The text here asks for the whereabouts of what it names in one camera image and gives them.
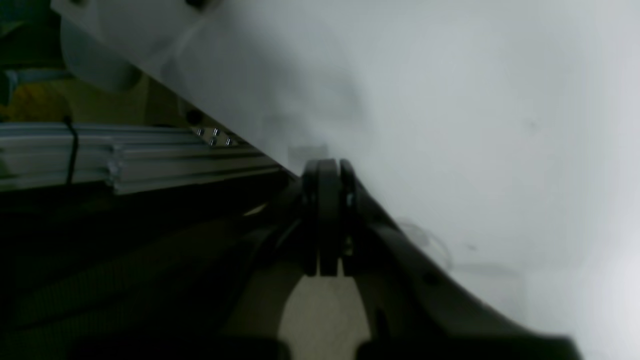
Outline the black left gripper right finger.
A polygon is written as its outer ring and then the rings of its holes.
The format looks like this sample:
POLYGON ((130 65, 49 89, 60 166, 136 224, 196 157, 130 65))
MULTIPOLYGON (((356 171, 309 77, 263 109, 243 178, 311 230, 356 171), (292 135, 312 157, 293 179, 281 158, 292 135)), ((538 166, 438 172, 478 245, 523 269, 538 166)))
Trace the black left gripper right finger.
POLYGON ((357 360, 580 360, 566 337, 498 313, 423 254, 359 182, 349 161, 320 161, 320 273, 342 262, 371 338, 357 360))

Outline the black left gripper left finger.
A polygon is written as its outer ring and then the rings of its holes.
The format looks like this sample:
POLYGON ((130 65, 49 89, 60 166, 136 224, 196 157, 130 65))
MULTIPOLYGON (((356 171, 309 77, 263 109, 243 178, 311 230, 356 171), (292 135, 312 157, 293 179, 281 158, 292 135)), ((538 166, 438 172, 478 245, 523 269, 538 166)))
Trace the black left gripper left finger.
POLYGON ((277 338, 285 305, 317 272, 319 160, 269 203, 158 319, 77 342, 71 360, 288 360, 277 338))

